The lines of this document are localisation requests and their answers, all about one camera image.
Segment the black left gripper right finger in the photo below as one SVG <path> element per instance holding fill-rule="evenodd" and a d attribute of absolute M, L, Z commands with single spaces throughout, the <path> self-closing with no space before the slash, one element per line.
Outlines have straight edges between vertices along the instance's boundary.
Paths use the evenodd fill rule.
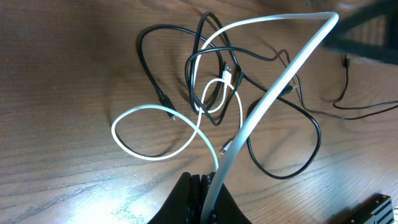
<path fill-rule="evenodd" d="M 201 176 L 200 182 L 200 211 L 202 212 L 205 198 L 212 183 L 215 172 L 210 172 L 207 175 Z M 222 185 L 217 196 L 214 208 L 210 213 L 208 223 L 217 224 L 251 224 L 248 218 L 239 209 L 237 203 L 234 201 L 232 195 Z"/>

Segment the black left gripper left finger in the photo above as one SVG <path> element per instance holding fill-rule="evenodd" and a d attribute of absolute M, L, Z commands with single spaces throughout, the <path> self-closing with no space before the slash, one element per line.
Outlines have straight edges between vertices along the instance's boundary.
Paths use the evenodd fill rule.
<path fill-rule="evenodd" d="M 163 206 L 148 224 L 194 224 L 200 222 L 201 180 L 184 172 Z"/>

